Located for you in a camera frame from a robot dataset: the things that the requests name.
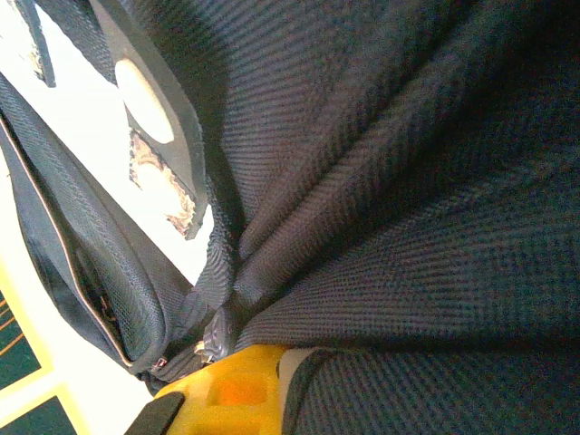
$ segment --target zipper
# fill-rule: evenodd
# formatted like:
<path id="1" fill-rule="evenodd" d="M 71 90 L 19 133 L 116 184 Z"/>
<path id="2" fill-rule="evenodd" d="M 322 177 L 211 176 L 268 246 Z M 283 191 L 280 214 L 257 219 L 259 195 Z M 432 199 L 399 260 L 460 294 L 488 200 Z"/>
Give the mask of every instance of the zipper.
<path id="1" fill-rule="evenodd" d="M 87 311 L 89 312 L 89 314 L 93 318 L 93 320 L 95 320 L 97 322 L 97 324 L 101 327 L 102 332 L 106 336 L 109 343 L 112 344 L 115 352 L 119 355 L 122 363 L 128 368 L 131 367 L 132 362 L 129 359 L 129 357 L 125 354 L 125 352 L 122 348 L 122 344 L 119 343 L 119 340 L 117 340 L 117 338 L 115 337 L 115 333 L 111 330 L 109 325 L 102 320 L 102 318 L 99 316 L 99 312 L 97 311 L 97 309 L 95 309 L 95 307 L 92 305 L 91 301 L 89 300 L 88 296 L 83 292 L 82 285 L 81 285 L 82 279 L 78 275 L 76 267 L 73 265 L 73 258 L 75 258 L 75 255 L 73 252 L 70 251 L 68 246 L 66 246 L 66 243 L 64 241 L 65 237 L 64 237 L 61 229 L 56 224 L 56 219 L 53 215 L 51 207 L 44 199 L 43 193 L 41 191 L 40 186 L 38 185 L 38 182 L 34 178 L 34 175 L 31 172 L 30 168 L 28 168 L 28 165 L 26 164 L 26 160 L 24 158 L 23 152 L 20 150 L 20 148 L 16 144 L 15 138 L 13 137 L 12 133 L 8 129 L 8 127 L 6 125 L 6 121 L 2 117 L 0 117 L 0 124 L 2 125 L 2 130 L 4 131 L 6 137 L 8 138 L 8 142 L 10 143 L 12 148 L 14 149 L 14 152 L 16 153 L 18 160 L 20 160 L 20 164 L 24 168 L 24 172 L 26 173 L 26 177 L 28 177 L 28 179 L 32 183 L 34 190 L 36 191 L 36 195 L 38 195 L 38 198 L 40 199 L 41 203 L 43 204 L 44 211 L 46 211 L 46 214 L 48 215 L 48 218 L 50 219 L 51 224 L 53 225 L 54 231 L 56 232 L 56 235 L 58 236 L 58 239 L 61 243 L 61 247 L 63 248 L 64 256 L 66 258 L 66 264 L 69 267 L 69 270 L 71 271 L 72 280 L 74 282 L 73 291 L 80 298 L 82 304 L 87 309 Z M 102 302 L 101 309 L 103 311 L 102 315 L 107 319 L 109 319 L 109 317 L 110 317 L 116 321 L 116 318 L 114 318 L 114 314 L 112 314 L 111 306 L 108 302 L 108 299 L 106 297 L 101 296 L 101 302 Z"/>

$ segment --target zipper pull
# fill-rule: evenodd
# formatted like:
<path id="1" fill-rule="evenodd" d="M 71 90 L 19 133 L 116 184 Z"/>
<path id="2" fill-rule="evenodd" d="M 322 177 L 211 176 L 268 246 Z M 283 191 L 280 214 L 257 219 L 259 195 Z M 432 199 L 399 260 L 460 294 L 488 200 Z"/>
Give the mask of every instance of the zipper pull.
<path id="1" fill-rule="evenodd" d="M 165 365 L 168 363 L 168 360 L 165 356 L 161 356 L 157 362 L 155 362 L 152 367 L 151 367 L 151 371 L 152 372 L 156 372 L 159 369 L 162 369 L 163 367 L 165 367 Z"/>
<path id="2" fill-rule="evenodd" d="M 99 299 L 101 300 L 102 316 L 109 322 L 117 322 L 117 317 L 115 316 L 115 313 L 112 311 L 111 304 L 109 304 L 109 300 L 104 295 L 100 295 Z"/>

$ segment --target white circle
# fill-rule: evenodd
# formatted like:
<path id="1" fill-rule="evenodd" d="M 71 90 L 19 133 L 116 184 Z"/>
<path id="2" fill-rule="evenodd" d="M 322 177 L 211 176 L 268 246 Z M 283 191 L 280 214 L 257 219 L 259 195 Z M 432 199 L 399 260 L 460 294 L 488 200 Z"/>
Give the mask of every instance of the white circle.
<path id="1" fill-rule="evenodd" d="M 157 142 L 172 142 L 175 138 L 167 114 L 137 65 L 122 59 L 115 65 L 115 75 L 121 97 L 135 121 Z"/>

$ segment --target yellow plastic object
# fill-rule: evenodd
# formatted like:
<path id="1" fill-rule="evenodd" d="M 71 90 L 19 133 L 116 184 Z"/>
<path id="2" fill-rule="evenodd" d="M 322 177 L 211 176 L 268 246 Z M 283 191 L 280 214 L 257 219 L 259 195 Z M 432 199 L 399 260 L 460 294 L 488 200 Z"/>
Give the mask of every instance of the yellow plastic object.
<path id="1" fill-rule="evenodd" d="M 168 435 L 280 435 L 276 365 L 284 347 L 255 345 L 173 382 L 186 399 Z"/>

